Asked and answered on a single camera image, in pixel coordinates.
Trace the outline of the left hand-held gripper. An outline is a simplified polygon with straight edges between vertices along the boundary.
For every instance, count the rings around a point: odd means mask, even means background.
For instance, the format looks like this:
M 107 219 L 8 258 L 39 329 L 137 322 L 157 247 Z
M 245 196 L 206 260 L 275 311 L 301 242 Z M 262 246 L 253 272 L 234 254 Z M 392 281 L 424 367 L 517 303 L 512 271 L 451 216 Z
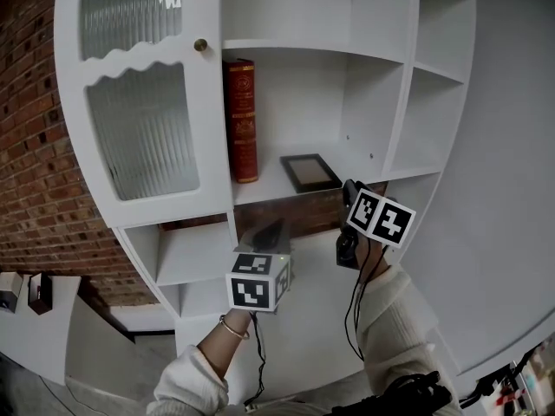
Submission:
M 272 313 L 291 286 L 291 227 L 283 218 L 265 221 L 244 233 L 226 274 L 233 309 Z

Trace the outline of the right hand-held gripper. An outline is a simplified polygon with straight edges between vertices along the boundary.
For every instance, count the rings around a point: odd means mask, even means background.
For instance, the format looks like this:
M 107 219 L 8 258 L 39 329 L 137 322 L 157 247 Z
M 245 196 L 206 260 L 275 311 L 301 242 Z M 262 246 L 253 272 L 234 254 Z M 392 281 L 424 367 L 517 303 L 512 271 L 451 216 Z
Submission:
M 416 211 L 372 192 L 360 181 L 343 184 L 344 213 L 336 241 L 336 264 L 356 268 L 359 237 L 368 237 L 383 246 L 399 249 L 415 221 Z

